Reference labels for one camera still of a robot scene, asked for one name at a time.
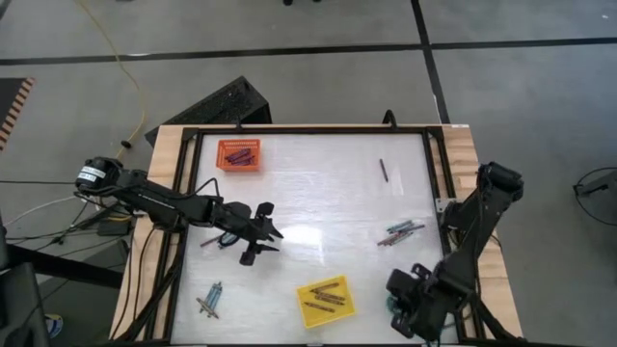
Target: orange tray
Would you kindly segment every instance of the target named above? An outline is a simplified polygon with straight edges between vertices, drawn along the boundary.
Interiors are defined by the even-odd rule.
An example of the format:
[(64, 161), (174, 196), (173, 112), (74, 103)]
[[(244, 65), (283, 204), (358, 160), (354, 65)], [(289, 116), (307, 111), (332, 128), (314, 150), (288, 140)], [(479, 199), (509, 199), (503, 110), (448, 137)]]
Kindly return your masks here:
[[(252, 172), (259, 170), (259, 149), (261, 141), (258, 139), (238, 139), (238, 140), (220, 140), (219, 150), (216, 157), (216, 167), (223, 171), (232, 172)], [(249, 149), (251, 152), (248, 157), (253, 157), (250, 165), (231, 165), (226, 159), (242, 149)]]

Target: yellow tray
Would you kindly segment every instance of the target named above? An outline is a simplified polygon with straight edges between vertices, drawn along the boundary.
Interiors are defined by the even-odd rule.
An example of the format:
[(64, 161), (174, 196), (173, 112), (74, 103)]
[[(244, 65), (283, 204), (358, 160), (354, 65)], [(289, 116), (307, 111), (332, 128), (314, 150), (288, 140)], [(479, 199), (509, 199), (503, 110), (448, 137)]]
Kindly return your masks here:
[[(326, 288), (322, 290), (322, 292), (345, 298), (345, 300), (340, 301), (342, 305), (317, 300), (315, 299), (317, 293), (311, 292), (313, 289), (329, 284), (335, 285), (335, 283), (336, 286)], [(344, 276), (338, 276), (335, 278), (322, 280), (317, 283), (301, 286), (297, 289), (297, 294), (298, 305), (300, 305), (300, 311), (302, 312), (302, 320), (304, 321), (307, 329), (334, 322), (337, 319), (356, 313), (356, 309), (354, 308), (354, 300), (351, 297), (349, 287), (347, 286), (347, 279)]]

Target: black box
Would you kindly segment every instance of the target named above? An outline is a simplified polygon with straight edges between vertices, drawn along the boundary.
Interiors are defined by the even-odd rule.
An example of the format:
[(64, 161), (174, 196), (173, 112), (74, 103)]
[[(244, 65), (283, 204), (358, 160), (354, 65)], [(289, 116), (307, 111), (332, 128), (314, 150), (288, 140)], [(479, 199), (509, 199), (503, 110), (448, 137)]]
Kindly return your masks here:
[[(272, 124), (268, 101), (240, 76), (220, 90), (167, 120), (165, 124)], [(154, 147), (158, 126), (150, 130), (146, 140)]]

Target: wooden table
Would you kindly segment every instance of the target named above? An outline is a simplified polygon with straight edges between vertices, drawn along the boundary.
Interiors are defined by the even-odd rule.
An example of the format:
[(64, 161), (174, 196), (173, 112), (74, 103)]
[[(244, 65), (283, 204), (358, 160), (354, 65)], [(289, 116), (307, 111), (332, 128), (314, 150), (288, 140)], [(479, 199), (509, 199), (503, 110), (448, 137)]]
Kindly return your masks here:
[[(203, 125), (201, 128), (232, 128), (234, 125)], [(374, 124), (341, 124), (341, 125), (244, 125), (244, 127), (375, 127), (389, 125), (374, 125)], [(431, 125), (398, 125), (399, 127), (426, 127)], [(152, 160), (148, 170), (148, 179), (158, 184), (172, 187), (176, 163), (178, 161), (179, 147), (184, 125), (165, 125), (161, 126), (158, 133)], [(187, 125), (187, 127), (196, 127), (195, 125)], [(454, 189), (457, 199), (466, 198), (475, 189), (475, 178), (478, 168), (478, 159), (471, 137), (471, 131), (467, 125), (443, 125), (443, 140), (447, 152), (448, 162), (452, 179), (454, 181)], [(192, 157), (194, 150), (194, 142), (189, 143), (187, 157)], [(439, 189), (442, 196), (446, 196), (445, 181), (443, 179), (443, 170), (441, 166), (440, 156), (438, 153), (437, 142), (431, 139), (431, 150), (435, 162), (435, 169), (438, 177)], [(180, 191), (186, 191), (188, 185), (188, 175), (191, 170), (191, 161), (185, 162), (183, 171), (183, 186)], [(130, 264), (124, 271), (124, 281), (122, 283), (116, 313), (114, 315), (113, 329), (119, 324), (124, 304), (126, 302), (126, 293), (129, 293), (128, 305), (124, 318), (121, 321), (120, 327), (116, 335), (122, 334), (133, 320), (135, 301), (137, 300), (137, 313), (139, 313), (146, 304), (152, 293), (154, 278), (163, 240), (162, 232), (155, 232), (150, 237), (148, 244), (144, 245), (146, 238), (152, 228), (152, 223), (149, 219), (141, 219), (138, 221), (132, 245), (133, 256)], [(172, 245), (177, 243), (177, 235), (172, 240)], [(142, 277), (139, 292), (137, 292), (137, 274), (139, 273), (139, 255), (144, 251), (143, 265), (141, 269)], [(171, 248), (171, 254), (168, 257), (168, 266), (174, 258), (175, 247)], [(131, 266), (131, 282), (130, 290), (128, 290), (128, 266)], [(501, 250), (496, 243), (489, 242), (484, 250), (484, 253), (479, 259), (480, 281), (482, 284), (482, 299), (491, 310), (495, 318), (503, 325), (503, 327), (514, 335), (522, 335), (519, 316), (514, 305), (514, 299), (510, 290), (508, 275), (503, 262)], [(154, 338), (162, 338), (164, 331), (164, 321), (169, 304), (169, 290), (163, 297), (157, 310), (156, 324), (154, 329)], [(466, 332), (468, 336), (474, 336), (473, 324), (470, 320), (466, 321)]]

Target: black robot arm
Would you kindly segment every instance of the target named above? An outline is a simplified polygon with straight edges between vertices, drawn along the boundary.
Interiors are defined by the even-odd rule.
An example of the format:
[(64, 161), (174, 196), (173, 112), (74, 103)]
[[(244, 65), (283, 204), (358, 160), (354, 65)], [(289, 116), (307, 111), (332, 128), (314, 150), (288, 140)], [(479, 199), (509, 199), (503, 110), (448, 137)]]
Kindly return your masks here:
[(187, 225), (216, 227), (247, 240), (249, 246), (242, 253), (240, 263), (253, 265), (255, 255), (277, 249), (258, 244), (282, 238), (268, 218), (274, 205), (264, 202), (251, 218), (251, 207), (241, 202), (223, 203), (219, 196), (181, 194), (148, 180), (148, 173), (124, 169), (116, 159), (96, 157), (86, 161), (75, 180), (80, 194), (94, 197), (114, 197), (127, 209), (148, 213), (157, 228), (170, 232), (184, 232)]
[(480, 166), (476, 189), (465, 201), (451, 202), (440, 221), (441, 233), (456, 230), (463, 235), (458, 250), (440, 261), (433, 272), (420, 264), (412, 268), (414, 276), (392, 271), (387, 290), (397, 312), (391, 321), (393, 328), (409, 338), (417, 334), (434, 341), (440, 337), (448, 312), (459, 312), (467, 303), (479, 304), (479, 310), (484, 310), (473, 300), (477, 260), (503, 212), (522, 196), (520, 174), (494, 162)]

